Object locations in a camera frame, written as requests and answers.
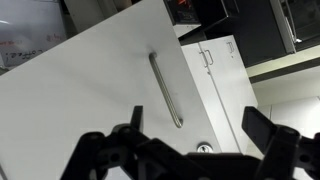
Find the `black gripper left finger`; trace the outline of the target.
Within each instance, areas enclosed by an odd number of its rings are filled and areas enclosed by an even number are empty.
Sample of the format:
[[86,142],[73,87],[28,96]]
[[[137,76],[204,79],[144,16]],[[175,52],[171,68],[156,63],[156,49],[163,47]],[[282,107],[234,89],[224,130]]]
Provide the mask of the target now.
[[131,180],[213,180],[203,167],[143,134],[143,107],[135,106],[131,121],[116,125],[108,136],[83,134],[60,180],[104,180],[120,167]]

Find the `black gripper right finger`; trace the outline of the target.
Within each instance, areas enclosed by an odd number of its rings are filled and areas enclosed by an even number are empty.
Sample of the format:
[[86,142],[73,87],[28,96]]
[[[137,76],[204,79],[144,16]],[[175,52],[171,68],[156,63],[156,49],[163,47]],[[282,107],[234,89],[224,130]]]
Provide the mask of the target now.
[[320,180],[320,133],[302,136],[289,126],[274,124],[257,108],[244,108],[242,129],[264,155],[255,180],[295,180],[296,168]]

